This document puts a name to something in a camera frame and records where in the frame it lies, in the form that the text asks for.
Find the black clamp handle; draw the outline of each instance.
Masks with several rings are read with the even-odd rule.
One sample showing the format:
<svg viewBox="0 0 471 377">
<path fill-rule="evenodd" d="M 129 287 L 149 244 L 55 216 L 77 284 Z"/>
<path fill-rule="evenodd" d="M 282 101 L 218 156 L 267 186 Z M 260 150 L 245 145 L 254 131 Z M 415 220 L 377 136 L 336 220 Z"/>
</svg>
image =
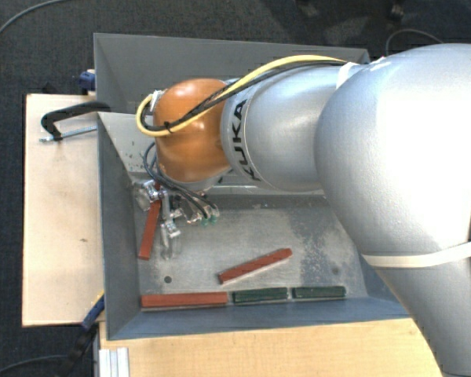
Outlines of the black clamp handle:
<svg viewBox="0 0 471 377">
<path fill-rule="evenodd" d="M 69 108 L 63 108 L 46 113 L 42 117 L 40 124 L 42 124 L 42 127 L 53 136 L 54 141 L 61 141 L 63 139 L 63 135 L 57 129 L 57 127 L 54 126 L 55 122 L 60 122 L 61 120 L 65 119 L 71 119 L 72 117 L 80 115 L 86 115 L 87 113 L 91 112 L 110 111 L 110 106 L 108 106 L 104 102 L 91 101 L 83 104 L 76 104 L 75 106 L 70 106 Z"/>
</svg>

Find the gray tray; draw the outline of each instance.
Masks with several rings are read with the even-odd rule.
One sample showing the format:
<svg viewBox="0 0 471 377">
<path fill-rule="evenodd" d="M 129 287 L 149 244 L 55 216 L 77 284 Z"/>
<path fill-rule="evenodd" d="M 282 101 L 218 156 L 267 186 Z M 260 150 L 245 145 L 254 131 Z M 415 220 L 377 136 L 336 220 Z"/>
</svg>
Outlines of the gray tray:
<svg viewBox="0 0 471 377">
<path fill-rule="evenodd" d="M 366 51 L 361 49 L 128 35 L 96 35 L 95 46 L 97 97 L 109 103 L 114 112 L 124 113 L 134 112 L 135 100 L 154 88 L 194 74 L 238 77 L 259 63 L 299 51 L 358 62 L 367 59 Z M 178 56 L 184 60 L 171 60 Z M 221 211 L 215 225 L 192 226 L 178 221 L 180 255 L 169 261 L 161 258 L 157 231 L 151 260 L 139 260 L 137 251 L 146 213 L 133 198 L 132 186 L 146 178 L 141 155 L 151 140 L 137 131 L 132 115 L 100 113 L 98 127 L 109 339 L 407 317 L 389 289 L 359 256 L 321 191 L 275 193 L 245 185 L 230 174 L 210 190 L 210 198 Z M 294 252 L 288 262 L 224 286 L 217 282 L 218 272 L 283 247 Z M 258 306 L 229 303 L 214 309 L 154 312 L 144 312 L 140 307 L 140 296 L 151 293 L 303 285 L 343 285 L 347 297 L 329 302 Z"/>
</svg>

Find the white strap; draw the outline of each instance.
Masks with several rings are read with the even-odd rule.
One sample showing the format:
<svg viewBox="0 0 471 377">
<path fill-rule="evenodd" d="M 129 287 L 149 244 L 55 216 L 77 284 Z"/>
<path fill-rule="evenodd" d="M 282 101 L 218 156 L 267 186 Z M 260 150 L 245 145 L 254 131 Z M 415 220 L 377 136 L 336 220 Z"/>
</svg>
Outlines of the white strap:
<svg viewBox="0 0 471 377">
<path fill-rule="evenodd" d="M 364 255 L 363 258 L 373 267 L 390 268 L 424 268 L 446 264 L 463 258 L 471 257 L 471 242 L 421 255 Z"/>
<path fill-rule="evenodd" d="M 338 75 L 337 75 L 337 88 L 342 85 L 347 79 L 349 78 L 349 70 L 353 68 L 354 66 L 357 66 L 358 64 L 353 63 L 353 62 L 348 62 L 344 64 L 342 67 L 340 67 L 340 70 L 338 70 Z"/>
</svg>

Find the blue object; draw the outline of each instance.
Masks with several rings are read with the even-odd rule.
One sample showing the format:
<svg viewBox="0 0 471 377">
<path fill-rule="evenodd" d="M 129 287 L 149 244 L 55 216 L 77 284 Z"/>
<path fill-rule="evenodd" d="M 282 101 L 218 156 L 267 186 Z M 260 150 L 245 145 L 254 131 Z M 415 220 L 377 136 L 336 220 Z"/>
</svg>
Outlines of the blue object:
<svg viewBox="0 0 471 377">
<path fill-rule="evenodd" d="M 81 324 L 82 328 L 85 331 L 88 331 L 93 326 L 97 317 L 101 314 L 103 310 L 104 310 L 104 295 L 101 295 L 101 297 L 94 304 L 93 308 L 87 313 L 86 318 L 84 318 L 84 321 Z"/>
<path fill-rule="evenodd" d="M 78 77 L 78 85 L 84 90 L 95 91 L 96 90 L 96 75 L 92 72 L 84 71 Z"/>
</svg>

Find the wooden board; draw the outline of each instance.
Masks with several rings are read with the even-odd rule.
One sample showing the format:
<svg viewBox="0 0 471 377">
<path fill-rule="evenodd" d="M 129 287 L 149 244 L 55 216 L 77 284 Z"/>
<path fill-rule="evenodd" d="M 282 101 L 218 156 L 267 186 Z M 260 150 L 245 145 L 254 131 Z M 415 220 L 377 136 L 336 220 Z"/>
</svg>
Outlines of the wooden board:
<svg viewBox="0 0 471 377">
<path fill-rule="evenodd" d="M 413 320 L 107 341 L 129 348 L 132 377 L 439 377 Z"/>
<path fill-rule="evenodd" d="M 103 289 L 97 134 L 42 143 L 42 116 L 93 97 L 30 94 L 24 158 L 23 326 L 83 320 Z M 57 123 L 96 124 L 96 114 Z"/>
</svg>

